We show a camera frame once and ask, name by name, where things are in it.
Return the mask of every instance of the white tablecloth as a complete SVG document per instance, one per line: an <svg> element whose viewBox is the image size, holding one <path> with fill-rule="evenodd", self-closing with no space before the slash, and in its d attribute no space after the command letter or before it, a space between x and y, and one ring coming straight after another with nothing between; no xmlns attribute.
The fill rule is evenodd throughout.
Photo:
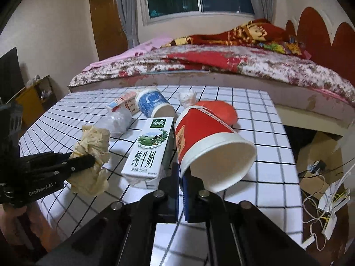
<svg viewBox="0 0 355 266"><path fill-rule="evenodd" d="M67 153L81 137L81 126L94 124L106 115L106 105L120 94L136 89L118 88L68 94L49 109L20 139L21 155L53 150ZM302 206L294 158L285 129L276 109L263 91L212 86L158 86L174 106L183 111L176 93L193 89L197 98L223 100L237 111L239 120L233 128L255 143L257 159L251 170L234 186L220 193L225 200L238 203L249 200L297 243L302 242ZM135 114L132 124L119 139L110 138L111 159L104 165L110 170L109 189L95 198L70 192L69 185L39 200L41 211L52 227L66 239L111 202L138 201L150 190L129 186L120 172L138 137L146 117ZM172 162L177 160L176 149ZM179 223L158 224L151 265L203 265L208 252L204 225L190 225L182 213L179 197Z"/></svg>

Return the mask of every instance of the headboard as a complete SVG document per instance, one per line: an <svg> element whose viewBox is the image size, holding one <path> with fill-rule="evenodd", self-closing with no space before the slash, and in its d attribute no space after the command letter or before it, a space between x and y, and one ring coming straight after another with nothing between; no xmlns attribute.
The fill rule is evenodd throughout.
<svg viewBox="0 0 355 266"><path fill-rule="evenodd" d="M355 31L343 22L339 25L333 43L321 15L312 7L303 10L297 34L288 20L285 30L306 44L311 60L336 71L355 86Z"/></svg>

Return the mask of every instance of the television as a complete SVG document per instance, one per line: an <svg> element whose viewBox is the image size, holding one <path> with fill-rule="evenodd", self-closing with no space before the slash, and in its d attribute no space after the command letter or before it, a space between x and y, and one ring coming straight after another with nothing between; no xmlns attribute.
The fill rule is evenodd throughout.
<svg viewBox="0 0 355 266"><path fill-rule="evenodd" d="M5 104L24 87L16 47L0 57L0 98Z"/></svg>

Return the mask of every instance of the small carton box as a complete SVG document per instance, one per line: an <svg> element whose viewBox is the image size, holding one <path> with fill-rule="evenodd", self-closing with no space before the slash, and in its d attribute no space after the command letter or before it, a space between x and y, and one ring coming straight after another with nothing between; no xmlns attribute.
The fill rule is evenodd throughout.
<svg viewBox="0 0 355 266"><path fill-rule="evenodd" d="M107 110L109 112L115 112L119 107L126 107L128 110L131 111L132 115L139 111L138 107L136 106L136 92L129 92L122 94L122 96L113 100L109 105L107 105Z"/></svg>
<svg viewBox="0 0 355 266"><path fill-rule="evenodd" d="M121 174L138 188L156 189L166 177L174 144L174 118L148 118Z"/></svg>

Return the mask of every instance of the black cable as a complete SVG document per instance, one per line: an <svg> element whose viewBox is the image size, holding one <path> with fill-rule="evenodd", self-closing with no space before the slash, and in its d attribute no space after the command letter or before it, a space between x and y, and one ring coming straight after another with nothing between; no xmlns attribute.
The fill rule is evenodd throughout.
<svg viewBox="0 0 355 266"><path fill-rule="evenodd" d="M339 168L341 168L341 167L345 166L346 164L350 163L350 162L351 162L352 160L354 160L354 159L355 159L355 157L354 157L354 158L352 158L352 159L350 159L348 162L344 163L343 165L340 165L340 166L339 166L339 167L337 167L337 168L334 168L334 169L331 169L331 170L326 170L326 171L324 171L323 173L318 174L318 175L314 175L314 176L312 176L312 177L303 177L302 179L314 178L314 177L317 177L317 176L320 176L320 175L323 175L323 174L326 174L326 173L332 172L332 171L334 171L334 170L337 170L337 169L339 169Z"/></svg>

